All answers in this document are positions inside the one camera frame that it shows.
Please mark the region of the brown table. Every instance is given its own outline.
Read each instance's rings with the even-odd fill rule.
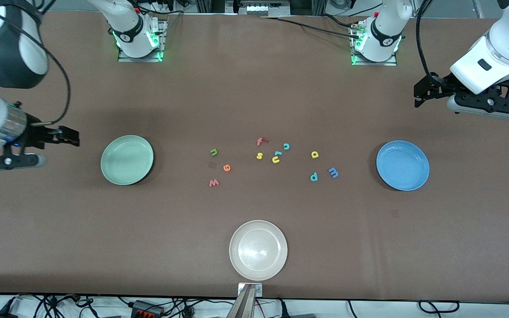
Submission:
[[[492,22],[426,20],[431,70],[447,74]],[[509,121],[455,115],[443,99],[414,108],[414,22],[398,67],[351,66],[345,38],[249,16],[181,17],[155,64],[116,62],[106,30],[99,13],[45,18],[45,44],[72,80],[62,124],[81,147],[49,145],[47,167],[0,173],[0,292],[234,296],[245,279],[229,240],[262,219],[289,244],[266,297],[509,300]],[[44,120],[65,86],[53,66],[37,88],[0,95]],[[99,160],[127,134],[150,141],[156,163],[120,187]],[[270,143],[257,147],[262,136]],[[376,173],[394,139],[430,160],[417,191]]]

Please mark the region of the plate rim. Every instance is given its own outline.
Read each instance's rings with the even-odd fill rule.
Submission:
[[[425,162],[427,164],[427,175],[425,177],[425,180],[423,180],[423,182],[420,185],[418,185],[417,187],[413,187],[413,188],[410,188],[410,189],[403,189],[403,188],[395,187],[394,185],[391,185],[390,183],[388,183],[388,181],[386,181],[384,176],[380,173],[380,169],[378,169],[378,161],[380,159],[380,154],[384,153],[384,151],[386,151],[386,149],[388,149],[389,147],[391,147],[393,144],[396,144],[396,143],[404,143],[404,144],[407,144],[407,145],[411,145],[412,147],[417,149],[419,151],[419,153],[421,153],[422,156],[425,159]],[[389,142],[385,143],[382,147],[380,147],[380,150],[378,151],[378,154],[376,154],[376,171],[377,171],[378,175],[380,175],[380,178],[382,179],[382,181],[384,181],[384,183],[386,183],[386,185],[389,185],[390,187],[392,187],[394,189],[397,189],[399,191],[414,191],[414,190],[417,190],[417,189],[421,188],[428,181],[429,175],[430,175],[430,172],[431,172],[431,168],[429,166],[429,159],[428,159],[428,157],[425,155],[424,151],[420,147],[418,147],[414,143],[411,143],[411,142],[406,141],[406,140],[392,140],[392,141],[389,141]]]
[[[147,147],[147,149],[150,151],[150,163],[147,167],[147,173],[145,173],[141,178],[139,178],[137,181],[134,181],[134,182],[130,182],[130,183],[117,183],[115,181],[112,181],[111,179],[109,179],[109,177],[107,176],[107,174],[105,173],[105,171],[103,171],[103,160],[105,159],[105,153],[107,153],[107,151],[111,151],[110,147],[113,143],[115,143],[116,141],[118,141],[119,139],[128,139],[128,138],[133,138],[133,139],[136,139],[138,141],[141,141],[141,143],[143,143],[143,145],[145,145]],[[108,145],[107,147],[105,147],[105,149],[103,150],[103,153],[101,154],[101,160],[100,160],[100,163],[99,163],[99,166],[101,167],[101,174],[105,177],[105,179],[107,179],[107,181],[113,183],[114,185],[118,185],[118,186],[129,186],[129,185],[134,185],[135,183],[143,180],[147,175],[148,173],[150,172],[150,169],[152,169],[152,165],[154,163],[154,150],[152,148],[152,145],[150,145],[150,143],[148,142],[147,139],[144,139],[143,137],[141,136],[138,136],[138,135],[124,135],[124,136],[121,136],[121,137],[117,137],[115,139],[113,139]]]
[[[234,251],[232,250],[232,245],[233,245],[233,242],[235,240],[237,240],[237,235],[238,235],[238,232],[243,229],[244,227],[248,226],[248,225],[252,225],[253,223],[262,223],[262,224],[265,224],[265,225],[270,225],[270,227],[274,227],[275,229],[277,229],[277,231],[281,234],[280,236],[284,239],[284,246],[283,248],[281,249],[281,251],[283,250],[283,254],[285,255],[284,257],[284,260],[281,261],[281,264],[280,266],[277,266],[278,270],[275,272],[275,273],[272,273],[270,276],[269,275],[266,275],[266,276],[259,276],[259,277],[256,277],[256,278],[253,278],[252,276],[251,277],[247,277],[245,276],[243,273],[241,273],[238,268],[237,268],[237,265],[235,264],[235,262],[233,261],[233,257],[232,257],[232,254],[234,253]],[[233,236],[231,237],[231,240],[229,241],[229,260],[231,261],[231,264],[233,266],[233,268],[235,269],[235,271],[240,275],[240,276],[243,276],[244,278],[246,278],[247,280],[254,280],[254,281],[263,281],[263,280],[269,280],[271,278],[273,278],[274,276],[276,276],[278,273],[280,273],[280,271],[284,268],[284,265],[286,263],[286,260],[288,259],[288,241],[286,240],[286,237],[284,235],[284,233],[282,232],[282,230],[277,227],[277,225],[275,225],[274,223],[272,222],[269,222],[269,221],[265,221],[265,220],[251,220],[251,221],[248,221],[248,222],[245,222],[243,223],[241,226],[239,226],[235,232],[233,233]]]

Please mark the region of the green plate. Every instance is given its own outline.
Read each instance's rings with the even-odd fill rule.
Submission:
[[[144,138],[127,135],[113,140],[101,155],[101,172],[105,179],[120,186],[141,181],[154,160],[150,143]]]

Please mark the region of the plate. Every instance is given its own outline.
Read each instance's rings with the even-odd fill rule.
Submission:
[[[390,141],[376,157],[376,169],[382,180],[394,189],[419,189],[429,177],[429,162],[425,153],[413,143]]]
[[[113,140],[101,155],[101,172],[111,183],[128,186],[149,173],[154,160],[150,143],[143,137],[127,135]]]
[[[288,257],[284,234],[274,224],[254,220],[240,226],[229,244],[235,270],[247,280],[267,280],[280,272]]]

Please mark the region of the blue plate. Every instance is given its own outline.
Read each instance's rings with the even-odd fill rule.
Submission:
[[[380,149],[376,169],[385,183],[401,191],[419,189],[429,177],[425,153],[403,140],[390,141]]]

